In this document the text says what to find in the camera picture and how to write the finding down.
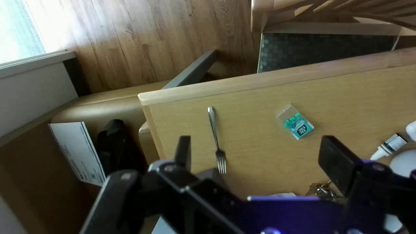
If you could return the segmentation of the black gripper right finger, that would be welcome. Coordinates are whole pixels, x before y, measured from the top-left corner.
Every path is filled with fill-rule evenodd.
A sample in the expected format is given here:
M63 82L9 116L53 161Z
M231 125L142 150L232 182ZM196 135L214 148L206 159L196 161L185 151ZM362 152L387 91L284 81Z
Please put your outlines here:
M337 138L323 135L318 151L318 165L340 194L348 195L354 173L362 165L362 161Z

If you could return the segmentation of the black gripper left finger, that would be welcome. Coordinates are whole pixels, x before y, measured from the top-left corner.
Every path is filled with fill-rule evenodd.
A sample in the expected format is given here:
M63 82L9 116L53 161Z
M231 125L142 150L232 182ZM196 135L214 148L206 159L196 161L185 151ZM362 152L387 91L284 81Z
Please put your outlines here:
M189 165L191 165L191 137L189 135L181 135L178 139L174 161L180 168L189 169Z

